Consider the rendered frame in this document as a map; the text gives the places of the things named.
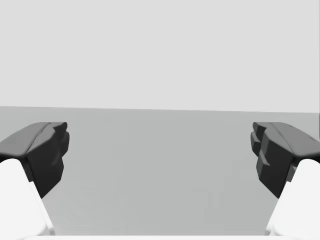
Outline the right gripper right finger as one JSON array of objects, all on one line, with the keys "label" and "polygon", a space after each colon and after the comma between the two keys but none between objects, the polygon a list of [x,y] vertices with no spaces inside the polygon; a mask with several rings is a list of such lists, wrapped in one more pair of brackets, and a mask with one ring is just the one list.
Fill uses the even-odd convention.
[{"label": "right gripper right finger", "polygon": [[283,122],[254,122],[259,181],[278,199],[270,236],[320,236],[320,141]]}]

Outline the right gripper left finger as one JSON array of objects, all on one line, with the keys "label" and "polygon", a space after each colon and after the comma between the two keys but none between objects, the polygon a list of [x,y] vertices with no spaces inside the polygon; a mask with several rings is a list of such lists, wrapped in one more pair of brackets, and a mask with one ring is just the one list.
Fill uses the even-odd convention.
[{"label": "right gripper left finger", "polygon": [[66,122],[36,122],[0,142],[0,236],[54,236],[42,199],[60,182]]}]

